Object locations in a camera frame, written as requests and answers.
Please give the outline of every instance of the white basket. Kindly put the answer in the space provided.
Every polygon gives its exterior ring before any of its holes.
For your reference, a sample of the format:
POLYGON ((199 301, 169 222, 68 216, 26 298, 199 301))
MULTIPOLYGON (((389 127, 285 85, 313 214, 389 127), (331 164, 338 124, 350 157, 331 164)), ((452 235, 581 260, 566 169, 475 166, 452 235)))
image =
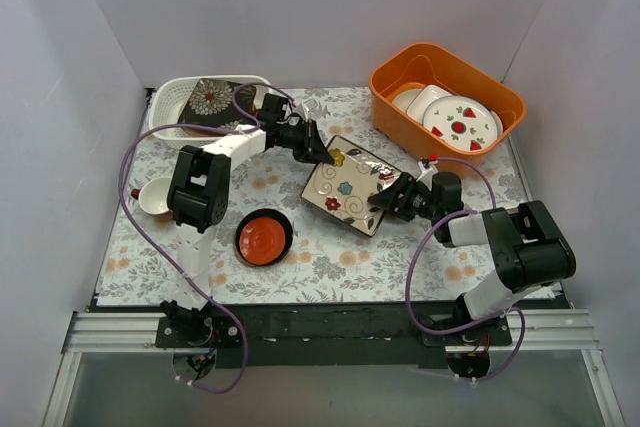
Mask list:
MULTIPOLYGON (((201 75, 198 77, 181 77, 179 79, 173 79, 164 84, 158 89, 156 95, 153 98, 151 104, 151 113, 149 115, 149 129, 160 127, 161 125, 176 124, 180 112, 184 107, 184 104, 189 99, 193 88, 200 79, 223 79, 230 82, 236 82, 238 84, 246 84, 249 82, 263 82, 270 84, 270 82, 257 75, 201 75)), ((266 87, 256 86, 256 97, 254 104, 256 108, 262 107, 262 100, 264 94, 271 89, 266 87)), ((201 147, 211 142, 215 142, 220 137, 192 137, 187 134, 183 129, 167 129, 156 132, 155 135, 158 139, 164 140, 174 149, 181 149, 185 145, 193 145, 194 147, 201 147)))

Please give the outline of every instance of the yellow flower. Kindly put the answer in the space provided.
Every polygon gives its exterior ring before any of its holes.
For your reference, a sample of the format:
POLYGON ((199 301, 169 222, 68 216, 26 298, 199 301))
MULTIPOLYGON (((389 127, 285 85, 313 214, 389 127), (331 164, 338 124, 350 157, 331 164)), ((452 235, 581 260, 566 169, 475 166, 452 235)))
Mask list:
POLYGON ((329 153, 331 154, 331 157, 333 157, 333 164, 336 167, 342 167, 342 164, 344 163, 344 154, 340 152, 340 149, 331 149, 329 153))

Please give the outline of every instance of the gray wall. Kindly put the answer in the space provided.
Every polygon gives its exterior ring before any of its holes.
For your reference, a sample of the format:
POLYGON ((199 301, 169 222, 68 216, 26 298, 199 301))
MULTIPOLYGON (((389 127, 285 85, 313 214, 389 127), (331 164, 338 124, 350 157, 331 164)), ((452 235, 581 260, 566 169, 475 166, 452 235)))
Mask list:
POLYGON ((543 0, 97 0, 145 86, 255 73, 286 86, 366 85, 433 41, 502 78, 543 0))
POLYGON ((0 425, 39 425, 143 90, 95 0, 0 0, 0 425))
POLYGON ((640 1, 546 0, 506 83, 529 102, 518 143, 534 193, 578 257, 628 425, 640 425, 640 1))

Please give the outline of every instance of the plate with strawberry pattern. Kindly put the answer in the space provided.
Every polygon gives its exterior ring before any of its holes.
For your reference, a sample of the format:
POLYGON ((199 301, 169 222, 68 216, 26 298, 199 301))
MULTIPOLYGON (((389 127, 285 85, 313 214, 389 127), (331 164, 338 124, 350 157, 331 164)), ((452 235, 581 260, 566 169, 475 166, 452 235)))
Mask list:
POLYGON ((441 97, 429 105, 422 125, 458 150, 476 152, 489 147, 500 135, 491 111, 468 97, 441 97))

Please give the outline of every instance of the orange plate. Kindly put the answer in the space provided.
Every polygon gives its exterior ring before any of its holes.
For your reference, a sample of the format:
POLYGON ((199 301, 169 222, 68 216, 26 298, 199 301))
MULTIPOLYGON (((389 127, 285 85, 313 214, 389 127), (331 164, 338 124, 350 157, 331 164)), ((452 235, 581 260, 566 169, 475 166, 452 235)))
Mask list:
POLYGON ((244 226, 240 233, 240 254, 247 262, 265 265, 278 258, 285 248, 285 234, 280 222, 260 217, 244 226))

